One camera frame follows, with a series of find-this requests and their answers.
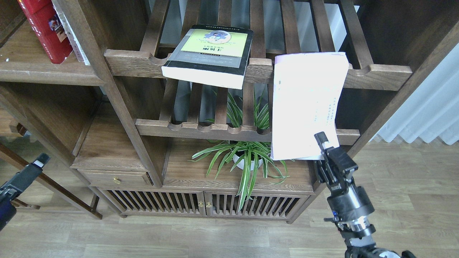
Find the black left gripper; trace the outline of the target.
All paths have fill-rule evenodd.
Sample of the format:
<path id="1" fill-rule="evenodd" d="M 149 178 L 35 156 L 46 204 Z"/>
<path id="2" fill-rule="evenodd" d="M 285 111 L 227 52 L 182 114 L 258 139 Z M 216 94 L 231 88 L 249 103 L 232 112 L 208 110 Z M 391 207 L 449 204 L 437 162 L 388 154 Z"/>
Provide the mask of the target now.
<path id="1" fill-rule="evenodd" d="M 16 214 L 16 208 L 12 205 L 11 201 L 17 198 L 18 195 L 33 183 L 49 160 L 50 156 L 45 153 L 40 154 L 33 163 L 26 165 L 24 169 L 16 173 L 13 178 L 1 187 L 0 230 L 3 230 Z"/>

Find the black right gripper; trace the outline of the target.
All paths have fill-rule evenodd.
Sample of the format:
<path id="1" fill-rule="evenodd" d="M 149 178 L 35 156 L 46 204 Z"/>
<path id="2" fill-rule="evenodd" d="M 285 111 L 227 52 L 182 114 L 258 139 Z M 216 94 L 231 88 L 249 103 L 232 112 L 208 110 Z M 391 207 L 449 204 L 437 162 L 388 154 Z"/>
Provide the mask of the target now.
<path id="1" fill-rule="evenodd" d="M 325 132 L 314 135 L 323 155 L 323 160 L 315 162 L 320 183 L 326 183 L 331 192 L 327 198 L 333 213 L 333 222 L 345 239 L 364 238 L 372 235 L 375 228 L 368 221 L 374 207 L 362 186 L 356 186 L 352 174 L 358 169 L 357 163 L 340 147 L 328 140 Z"/>

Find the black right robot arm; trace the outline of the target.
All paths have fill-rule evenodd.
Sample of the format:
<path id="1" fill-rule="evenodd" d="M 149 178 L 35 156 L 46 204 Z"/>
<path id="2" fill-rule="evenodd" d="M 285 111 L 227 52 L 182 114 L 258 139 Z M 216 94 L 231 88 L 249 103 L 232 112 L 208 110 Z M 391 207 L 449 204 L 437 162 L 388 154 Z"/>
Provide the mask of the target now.
<path id="1" fill-rule="evenodd" d="M 357 163 L 341 147 L 333 147 L 324 132 L 315 134 L 322 160 L 314 162 L 320 183 L 326 183 L 331 192 L 327 198 L 333 217 L 324 221 L 333 222 L 345 240 L 346 258 L 413 258 L 411 251 L 398 254 L 395 251 L 377 247 L 372 234 L 374 225 L 368 216 L 374 207 L 365 189 L 356 186 L 353 173 Z"/>

